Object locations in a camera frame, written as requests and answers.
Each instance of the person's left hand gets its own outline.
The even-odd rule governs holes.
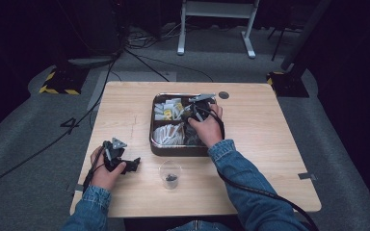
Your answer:
[[[92,163],[95,160],[95,156],[97,152],[101,149],[101,146],[97,147],[97,149],[92,153],[91,160]],[[124,171],[127,163],[122,162],[120,163],[113,171],[108,171],[107,168],[104,166],[104,149],[100,153],[100,156],[97,160],[97,166],[94,168],[96,171],[94,172],[94,177],[92,178],[92,185],[98,186],[103,188],[107,191],[111,191],[113,187],[116,185],[116,180],[119,175]]]

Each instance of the black device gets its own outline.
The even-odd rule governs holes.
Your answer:
[[[113,171],[122,162],[126,162],[127,166],[125,167],[124,171],[121,174],[125,174],[125,172],[127,171],[137,170],[141,158],[137,158],[134,161],[125,161],[121,158],[125,150],[124,147],[126,146],[127,144],[115,138],[113,138],[113,142],[110,141],[103,142],[104,166],[107,168],[107,170]]]
[[[222,139],[225,139],[225,125],[218,115],[216,115],[216,113],[210,109],[210,104],[215,104],[215,100],[208,96],[208,94],[202,94],[200,96],[191,98],[190,102],[192,104],[190,106],[190,110],[184,112],[184,114],[181,116],[181,119],[185,123],[188,122],[189,117],[198,120],[199,122],[203,122],[209,116],[212,116],[215,118],[221,128]]]

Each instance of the gray carpet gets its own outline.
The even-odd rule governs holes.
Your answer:
[[[145,59],[156,70],[174,73],[177,82],[210,82],[207,74],[214,82],[265,83],[268,72],[280,70],[283,56],[291,46],[281,45],[271,62],[277,37],[267,40],[270,31],[253,30],[252,45],[257,57],[251,60],[241,40],[241,30],[224,32],[212,28],[188,33],[184,56],[176,55],[177,37],[131,51],[204,72]],[[287,42],[296,38],[296,34],[285,35]],[[51,69],[49,66],[30,82],[32,96],[0,124],[0,174],[61,136],[67,128],[60,124],[72,117],[79,119],[87,112],[107,66],[90,71],[80,95],[39,93]],[[161,81],[127,53],[117,60],[113,71],[130,73],[123,81],[136,81],[129,76],[138,73],[141,81]],[[303,80],[309,98],[279,98],[278,102],[308,171],[317,177],[313,183],[323,208],[311,216],[320,230],[370,230],[368,189],[317,99],[317,84],[311,73],[307,71]],[[0,230],[62,227],[69,216],[70,188],[77,182],[91,132],[86,117],[70,135],[0,179]],[[122,219],[111,218],[109,228],[123,230]]]
[[[92,98],[90,99],[89,105],[87,106],[87,110],[90,110],[94,103],[97,102],[98,97],[101,95],[101,90],[104,87],[104,83],[107,79],[107,82],[110,81],[124,81],[124,82],[166,82],[167,80],[163,79],[155,72],[127,72],[127,71],[120,71],[120,72],[110,72],[107,78],[107,72],[103,71],[100,73],[98,77],[97,84],[95,85],[94,91],[92,93]],[[168,71],[161,71],[161,74],[164,78],[168,79],[170,82],[176,82],[176,73],[175,72],[168,72]],[[94,108],[95,111],[98,111],[98,105]]]

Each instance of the wooden table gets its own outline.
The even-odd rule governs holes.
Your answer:
[[[226,137],[266,176],[277,193],[308,212],[321,204],[303,159],[293,140],[272,88],[267,84],[235,83],[149,83],[109,82],[99,107],[92,137],[78,184],[82,185],[91,167],[90,155],[104,141],[116,137],[128,144],[124,160],[141,157],[136,172],[119,177],[112,191],[109,217],[146,218],[236,214],[224,182],[209,157],[160,157],[149,144],[152,100],[160,92],[229,94],[216,96],[224,108]],[[175,190],[163,187],[158,167],[175,160],[183,171]],[[76,192],[70,212],[82,197]]]

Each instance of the person's right hand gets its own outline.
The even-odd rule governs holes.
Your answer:
[[[210,108],[216,113],[218,118],[222,118],[222,107],[217,104],[211,104]],[[193,118],[188,118],[188,122],[195,130],[197,130],[200,140],[205,143],[208,148],[222,140],[221,128],[213,116],[210,115],[203,122],[198,122]]]

